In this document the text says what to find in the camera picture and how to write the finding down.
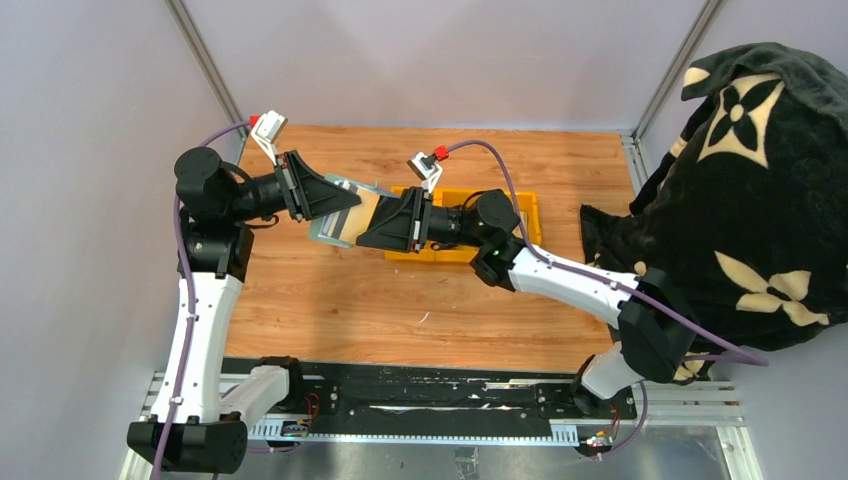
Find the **green leather card holder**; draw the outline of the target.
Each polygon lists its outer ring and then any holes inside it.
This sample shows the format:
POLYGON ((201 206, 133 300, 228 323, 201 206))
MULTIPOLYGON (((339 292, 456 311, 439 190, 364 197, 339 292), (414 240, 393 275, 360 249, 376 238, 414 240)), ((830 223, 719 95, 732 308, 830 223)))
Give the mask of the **green leather card holder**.
POLYGON ((310 222, 308 238, 341 248, 353 248, 357 238, 364 233, 382 196, 391 193, 343 176, 328 174, 326 180, 358 196, 360 203, 310 222))

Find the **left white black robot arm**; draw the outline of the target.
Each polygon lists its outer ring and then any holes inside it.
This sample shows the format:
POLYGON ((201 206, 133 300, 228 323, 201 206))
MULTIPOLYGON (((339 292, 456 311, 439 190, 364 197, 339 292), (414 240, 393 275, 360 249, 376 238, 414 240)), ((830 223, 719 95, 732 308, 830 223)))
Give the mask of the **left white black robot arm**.
POLYGON ((314 414, 318 400, 292 357, 261 361, 229 392, 220 374, 232 314, 243 289, 255 230, 281 213, 320 219, 361 202, 350 185, 311 169, 295 151, 276 155, 270 173, 248 175, 212 148, 175 162, 173 211, 179 279, 177 324, 165 376, 144 420, 128 427, 128 447, 165 472, 231 474, 249 431, 270 410, 314 414))

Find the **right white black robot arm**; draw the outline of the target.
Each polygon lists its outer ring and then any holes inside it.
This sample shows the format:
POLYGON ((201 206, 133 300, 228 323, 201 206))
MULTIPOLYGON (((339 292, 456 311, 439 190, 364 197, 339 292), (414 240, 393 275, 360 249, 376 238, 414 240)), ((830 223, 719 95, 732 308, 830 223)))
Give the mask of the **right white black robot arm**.
POLYGON ((546 252, 516 235, 521 218, 501 190, 453 207, 434 205, 421 187, 371 202, 353 229, 356 245, 399 253, 419 251, 428 242, 472 247, 469 264, 486 285, 557 300, 618 332, 613 346, 578 372, 570 393, 580 415, 598 416, 615 394, 637 382, 671 383, 683 365, 695 320, 663 271, 614 272, 546 252))

